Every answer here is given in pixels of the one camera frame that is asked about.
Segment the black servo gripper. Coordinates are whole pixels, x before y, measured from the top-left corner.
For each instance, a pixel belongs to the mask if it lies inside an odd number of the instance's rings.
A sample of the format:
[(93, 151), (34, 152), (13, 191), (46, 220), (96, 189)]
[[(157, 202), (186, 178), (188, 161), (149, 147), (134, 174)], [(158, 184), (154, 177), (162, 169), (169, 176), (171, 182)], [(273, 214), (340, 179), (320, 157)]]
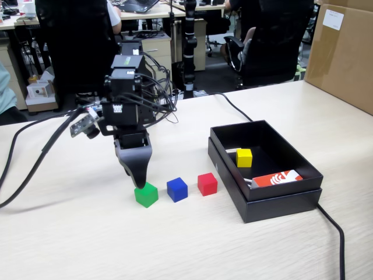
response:
[(102, 101), (99, 129), (104, 136), (115, 139), (115, 154), (136, 188), (144, 188), (152, 146), (147, 131), (139, 121), (134, 103)]

